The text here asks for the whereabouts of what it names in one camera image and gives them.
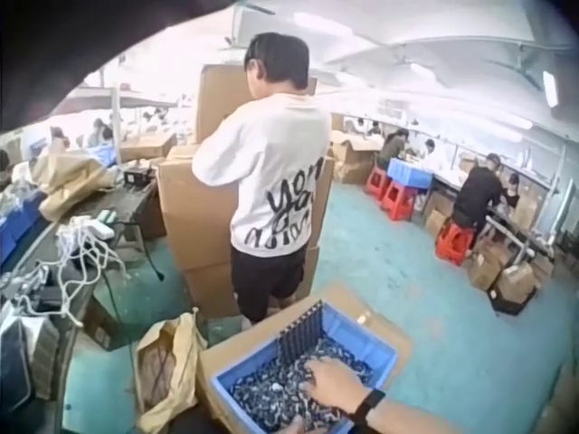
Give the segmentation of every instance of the white cable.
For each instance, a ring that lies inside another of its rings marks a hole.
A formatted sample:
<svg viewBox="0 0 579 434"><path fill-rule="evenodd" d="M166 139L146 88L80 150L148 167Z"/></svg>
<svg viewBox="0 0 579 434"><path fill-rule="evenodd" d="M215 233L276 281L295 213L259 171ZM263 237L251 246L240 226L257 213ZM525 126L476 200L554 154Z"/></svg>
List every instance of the white cable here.
<svg viewBox="0 0 579 434"><path fill-rule="evenodd" d="M62 293L61 309L56 312L36 312L32 307L30 298L26 295L17 295L14 300L18 306L25 304L27 314L34 316L68 316L69 319L76 325L82 326L79 321L71 313L71 302L79 294L80 290L86 285L96 284L102 276L102 271L109 265L110 262L117 262L120 266L121 273L125 278L129 278L127 269L119 255L112 250L106 242L99 240L92 231L83 224L86 219L77 219L68 225L62 225L57 231L57 250L59 252L59 260L43 261L34 268L34 270L23 277L24 284L31 287L38 283L41 277L40 271L43 266L55 266L58 270L56 273L56 280ZM73 259L79 259L81 263L81 279L68 279L66 282L63 279L63 271ZM96 269L95 276L89 278L89 271L86 267L86 260L90 259L92 265ZM76 285L76 288L69 295L67 288L71 285Z"/></svg>

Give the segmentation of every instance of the brown paper bag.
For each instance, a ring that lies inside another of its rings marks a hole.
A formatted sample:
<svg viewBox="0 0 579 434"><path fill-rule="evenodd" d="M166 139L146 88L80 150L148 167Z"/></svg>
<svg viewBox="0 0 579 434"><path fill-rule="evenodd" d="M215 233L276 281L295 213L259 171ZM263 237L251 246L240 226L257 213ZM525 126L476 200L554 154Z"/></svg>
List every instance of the brown paper bag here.
<svg viewBox="0 0 579 434"><path fill-rule="evenodd" d="M74 152L52 152L41 156L31 167L31 175L47 194L39 211L56 222L76 203L101 188L114 184L114 174L91 156Z"/></svg>
<svg viewBox="0 0 579 434"><path fill-rule="evenodd" d="M194 407L199 353L206 347L195 325L197 309L153 325L137 346L135 386L138 427L157 434L182 411Z"/></svg>

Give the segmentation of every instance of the smartwatch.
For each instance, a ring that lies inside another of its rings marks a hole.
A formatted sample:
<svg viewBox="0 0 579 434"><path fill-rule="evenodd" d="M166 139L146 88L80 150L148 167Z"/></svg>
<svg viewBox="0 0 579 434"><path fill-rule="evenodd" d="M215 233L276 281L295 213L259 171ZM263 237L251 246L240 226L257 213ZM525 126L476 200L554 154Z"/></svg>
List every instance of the smartwatch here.
<svg viewBox="0 0 579 434"><path fill-rule="evenodd" d="M373 389L370 393L366 395L362 403L356 409L354 414L350 415L350 420L354 422L357 426L367 427L368 423L366 417L371 409L375 409L378 403L386 396L386 394L377 389Z"/></svg>

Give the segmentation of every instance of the green floor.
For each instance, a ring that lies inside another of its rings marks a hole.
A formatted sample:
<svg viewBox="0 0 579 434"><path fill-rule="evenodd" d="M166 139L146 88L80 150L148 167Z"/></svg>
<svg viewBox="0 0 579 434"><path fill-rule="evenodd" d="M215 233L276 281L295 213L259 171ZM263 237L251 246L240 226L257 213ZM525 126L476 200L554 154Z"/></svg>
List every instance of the green floor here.
<svg viewBox="0 0 579 434"><path fill-rule="evenodd" d="M564 270L518 317L495 316L464 269L433 254L422 226L392 223L357 188L334 185L320 241L314 290L347 283L414 341L411 361L390 396L452 420L475 434L527 434L548 399L557 370L572 356L579 319L577 283ZM134 268L115 292L134 337L191 308L185 283L160 241L150 267ZM109 306L106 291L100 290ZM236 320L212 323L212 343L239 328ZM77 345L69 375L66 428L86 434L124 434L135 420L128 348L105 353Z"/></svg>

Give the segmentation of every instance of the red stool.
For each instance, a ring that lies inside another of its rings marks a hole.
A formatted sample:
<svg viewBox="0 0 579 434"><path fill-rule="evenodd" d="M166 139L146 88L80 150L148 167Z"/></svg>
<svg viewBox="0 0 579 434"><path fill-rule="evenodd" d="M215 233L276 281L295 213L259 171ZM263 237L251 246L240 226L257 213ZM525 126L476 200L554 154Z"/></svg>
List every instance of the red stool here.
<svg viewBox="0 0 579 434"><path fill-rule="evenodd" d="M389 184L390 178L386 175L386 171L374 166L370 176L368 176L368 180L365 182L365 192L373 196L378 202L381 202Z"/></svg>
<svg viewBox="0 0 579 434"><path fill-rule="evenodd" d="M447 222L436 239L436 256L460 267L473 238L474 229L464 229L454 222Z"/></svg>
<svg viewBox="0 0 579 434"><path fill-rule="evenodd" d="M392 181L386 189L380 207L386 211L390 220L395 222L410 220L414 212L416 194L415 188L405 187Z"/></svg>

